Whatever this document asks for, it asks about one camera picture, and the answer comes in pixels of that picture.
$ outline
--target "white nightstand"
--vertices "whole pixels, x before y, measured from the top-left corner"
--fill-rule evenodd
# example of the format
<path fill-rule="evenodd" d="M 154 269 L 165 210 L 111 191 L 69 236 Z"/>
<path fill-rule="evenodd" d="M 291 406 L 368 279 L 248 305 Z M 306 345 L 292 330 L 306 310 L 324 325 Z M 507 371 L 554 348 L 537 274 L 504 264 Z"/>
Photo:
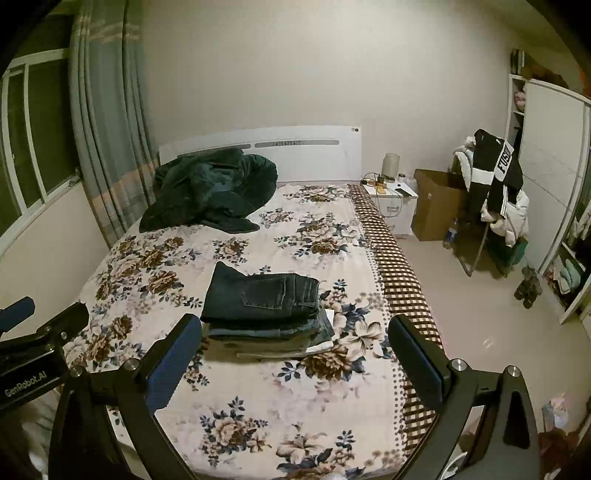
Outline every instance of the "white nightstand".
<path fill-rule="evenodd" d="M 384 222 L 394 235 L 412 235 L 411 223 L 417 208 L 418 195 L 405 183 L 387 183 L 386 193 L 377 193 L 373 187 L 363 185 L 374 203 L 385 216 Z"/>

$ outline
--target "metal screw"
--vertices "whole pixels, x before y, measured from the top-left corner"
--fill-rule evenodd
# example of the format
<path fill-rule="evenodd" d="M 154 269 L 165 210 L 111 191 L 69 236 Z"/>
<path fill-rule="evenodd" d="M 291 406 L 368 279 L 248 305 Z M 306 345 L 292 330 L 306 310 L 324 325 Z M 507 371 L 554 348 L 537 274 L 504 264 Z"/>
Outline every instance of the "metal screw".
<path fill-rule="evenodd" d="M 507 373 L 512 377 L 518 377 L 521 375 L 521 370 L 517 368 L 515 365 L 509 365 L 507 367 Z"/>
<path fill-rule="evenodd" d="M 139 367 L 139 360 L 137 358 L 130 358 L 123 364 L 123 368 L 129 370 L 130 372 L 134 371 L 136 368 Z"/>
<path fill-rule="evenodd" d="M 452 360 L 452 368 L 458 372 L 463 372 L 468 367 L 468 364 L 461 358 L 454 358 Z"/>
<path fill-rule="evenodd" d="M 81 376 L 83 373 L 84 369 L 80 365 L 70 368 L 70 375 L 74 378 Z"/>

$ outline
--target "wardrobe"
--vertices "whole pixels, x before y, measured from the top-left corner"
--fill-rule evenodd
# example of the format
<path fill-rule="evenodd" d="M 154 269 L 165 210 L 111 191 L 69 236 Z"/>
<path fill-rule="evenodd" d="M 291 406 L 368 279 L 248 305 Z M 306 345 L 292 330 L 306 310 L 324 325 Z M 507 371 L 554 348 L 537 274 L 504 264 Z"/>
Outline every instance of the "wardrobe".
<path fill-rule="evenodd" d="M 591 291 L 591 261 L 573 226 L 591 201 L 591 100 L 551 83 L 516 75 L 509 77 L 509 88 L 505 138 L 518 149 L 523 189 L 530 198 L 525 257 L 542 277 L 543 289 L 551 292 L 562 323 Z M 519 91 L 526 94 L 523 112 L 514 102 Z M 563 280 L 565 288 L 561 289 L 554 279 L 555 265 L 575 269 L 573 277 L 580 277 L 579 285 L 564 293 L 568 285 Z"/>

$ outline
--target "window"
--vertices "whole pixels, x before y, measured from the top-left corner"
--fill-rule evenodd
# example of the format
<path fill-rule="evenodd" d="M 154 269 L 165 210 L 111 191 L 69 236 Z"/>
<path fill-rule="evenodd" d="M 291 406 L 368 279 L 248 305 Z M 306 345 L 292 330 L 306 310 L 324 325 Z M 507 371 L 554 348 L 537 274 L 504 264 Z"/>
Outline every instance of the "window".
<path fill-rule="evenodd" d="M 49 23 L 54 27 L 56 19 Z M 57 24 L 67 30 L 72 26 L 71 20 Z M 56 30 L 41 28 L 35 35 L 47 39 L 50 31 Z M 42 44 L 63 46 L 69 32 L 57 33 L 57 40 L 45 43 L 32 35 L 27 54 L 20 52 L 22 56 L 11 62 L 0 81 L 0 255 L 78 180 L 68 49 L 35 51 Z"/>

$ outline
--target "lamp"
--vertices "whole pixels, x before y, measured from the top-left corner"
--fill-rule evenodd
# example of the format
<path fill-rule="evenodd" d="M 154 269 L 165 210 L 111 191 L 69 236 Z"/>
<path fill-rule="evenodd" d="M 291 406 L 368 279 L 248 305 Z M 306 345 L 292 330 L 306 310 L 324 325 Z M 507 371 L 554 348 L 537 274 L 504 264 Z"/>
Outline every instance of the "lamp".
<path fill-rule="evenodd" d="M 396 181 L 399 163 L 400 155 L 396 153 L 386 153 L 386 156 L 382 162 L 382 175 L 389 180 Z"/>

